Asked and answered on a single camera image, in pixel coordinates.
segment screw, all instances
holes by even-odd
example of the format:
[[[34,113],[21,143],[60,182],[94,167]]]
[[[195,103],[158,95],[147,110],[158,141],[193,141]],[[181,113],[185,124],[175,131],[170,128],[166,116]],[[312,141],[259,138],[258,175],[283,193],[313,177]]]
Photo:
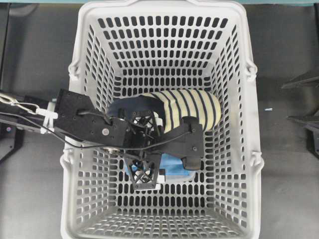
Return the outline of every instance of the screw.
[[[109,133],[110,133],[110,131],[109,131],[109,129],[108,129],[108,128],[104,128],[104,129],[102,129],[102,135],[107,136],[107,135],[109,135]]]

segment dark gray floor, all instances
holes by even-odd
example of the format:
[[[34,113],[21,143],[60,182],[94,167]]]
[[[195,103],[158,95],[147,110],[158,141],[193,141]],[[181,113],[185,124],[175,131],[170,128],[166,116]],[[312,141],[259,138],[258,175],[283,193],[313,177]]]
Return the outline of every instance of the dark gray floor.
[[[78,5],[12,9],[5,52],[5,90],[50,99],[68,88]],[[313,7],[246,7],[255,63],[262,171],[261,239],[317,239],[319,160],[306,150],[307,134],[286,121],[319,109],[316,89],[280,86],[319,62]],[[0,164],[0,238],[59,239],[62,143],[27,133],[24,145]]]

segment white plastic basket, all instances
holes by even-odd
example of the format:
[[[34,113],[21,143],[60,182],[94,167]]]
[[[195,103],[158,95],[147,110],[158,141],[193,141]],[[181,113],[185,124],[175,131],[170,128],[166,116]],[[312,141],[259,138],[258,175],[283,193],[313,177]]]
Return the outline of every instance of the white plastic basket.
[[[133,191],[122,158],[66,145],[63,238],[258,238],[264,161],[256,72],[246,12],[235,2],[85,4],[70,90],[105,112],[115,98],[204,89],[219,99],[222,119],[203,136],[195,178],[158,191]]]

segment blue cloth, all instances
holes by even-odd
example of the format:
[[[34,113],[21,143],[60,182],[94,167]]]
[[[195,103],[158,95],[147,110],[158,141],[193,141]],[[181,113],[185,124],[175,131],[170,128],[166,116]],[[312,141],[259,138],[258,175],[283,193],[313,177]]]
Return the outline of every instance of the blue cloth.
[[[183,168],[183,162],[180,158],[176,158],[166,153],[161,156],[159,168],[165,169],[166,176],[188,176],[190,174],[189,170]]]

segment striped cloth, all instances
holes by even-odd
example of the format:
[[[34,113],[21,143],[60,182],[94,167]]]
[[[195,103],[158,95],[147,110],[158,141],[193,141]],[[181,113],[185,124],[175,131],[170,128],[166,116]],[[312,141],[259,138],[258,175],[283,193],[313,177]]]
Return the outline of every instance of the striped cloth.
[[[206,91],[172,90],[146,93],[143,96],[157,98],[164,103],[165,133],[178,127],[184,116],[197,117],[203,131],[212,129],[221,117],[218,99]]]

